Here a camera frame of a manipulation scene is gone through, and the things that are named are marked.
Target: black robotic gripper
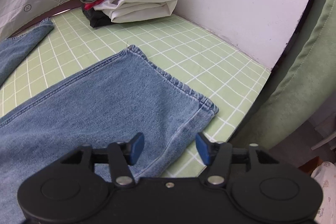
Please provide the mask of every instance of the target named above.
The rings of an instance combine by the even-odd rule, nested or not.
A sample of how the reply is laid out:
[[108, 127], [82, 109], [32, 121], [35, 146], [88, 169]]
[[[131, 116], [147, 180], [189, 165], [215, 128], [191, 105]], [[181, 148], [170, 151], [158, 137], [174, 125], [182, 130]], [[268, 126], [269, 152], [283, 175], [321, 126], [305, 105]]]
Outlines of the black robotic gripper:
[[[128, 165], [140, 157], [142, 133], [103, 149], [79, 146], [25, 180], [17, 200], [31, 224], [315, 223], [323, 195], [305, 173], [256, 144], [232, 148], [200, 133], [196, 146], [207, 166], [198, 177], [138, 182]], [[96, 163], [108, 164], [111, 182]]]

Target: black garment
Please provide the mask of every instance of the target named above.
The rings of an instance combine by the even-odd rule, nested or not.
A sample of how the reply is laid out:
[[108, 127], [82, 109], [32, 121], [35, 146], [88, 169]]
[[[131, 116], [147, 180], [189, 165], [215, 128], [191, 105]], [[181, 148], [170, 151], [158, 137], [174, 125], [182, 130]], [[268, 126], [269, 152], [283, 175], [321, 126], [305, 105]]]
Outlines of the black garment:
[[82, 4], [82, 12], [90, 21], [90, 26], [92, 28], [103, 27], [112, 24], [111, 19], [102, 11], [95, 11], [94, 8], [91, 8], [90, 10], [85, 10], [84, 4]]

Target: white folded garment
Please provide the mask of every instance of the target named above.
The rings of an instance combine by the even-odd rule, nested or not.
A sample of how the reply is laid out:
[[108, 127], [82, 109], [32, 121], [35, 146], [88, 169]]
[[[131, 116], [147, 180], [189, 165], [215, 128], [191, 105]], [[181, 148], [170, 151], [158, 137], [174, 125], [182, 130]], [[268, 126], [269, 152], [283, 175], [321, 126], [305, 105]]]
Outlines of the white folded garment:
[[101, 10], [111, 22], [124, 23], [170, 16], [176, 3], [177, 0], [105, 0], [93, 8]]

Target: screw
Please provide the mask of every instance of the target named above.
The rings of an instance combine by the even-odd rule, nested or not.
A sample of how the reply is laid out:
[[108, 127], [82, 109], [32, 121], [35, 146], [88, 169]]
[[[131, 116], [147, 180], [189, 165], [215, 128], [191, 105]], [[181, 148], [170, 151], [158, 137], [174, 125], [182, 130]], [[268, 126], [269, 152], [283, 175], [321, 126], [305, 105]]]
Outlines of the screw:
[[173, 182], [167, 182], [166, 183], [167, 188], [173, 188], [174, 186], [175, 186], [175, 183], [173, 183]]
[[210, 176], [208, 177], [208, 182], [213, 185], [218, 185], [224, 182], [224, 178], [221, 176]]
[[117, 179], [115, 181], [119, 185], [128, 185], [128, 184], [131, 184], [133, 182], [132, 178], [130, 178], [128, 176], [117, 177]]

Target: jeans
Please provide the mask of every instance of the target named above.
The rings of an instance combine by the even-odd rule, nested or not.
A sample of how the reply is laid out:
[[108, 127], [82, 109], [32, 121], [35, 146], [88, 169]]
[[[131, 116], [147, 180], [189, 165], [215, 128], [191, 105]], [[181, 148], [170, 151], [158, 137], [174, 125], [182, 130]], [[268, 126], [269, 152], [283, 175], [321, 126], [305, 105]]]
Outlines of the jeans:
[[53, 28], [52, 21], [46, 18], [30, 32], [0, 42], [0, 86]]
[[[94, 148], [143, 132], [130, 169], [160, 175], [218, 112], [210, 99], [150, 62], [134, 45], [44, 90], [0, 119], [0, 223], [19, 223], [24, 179], [78, 145]], [[105, 166], [96, 173], [106, 180]]]

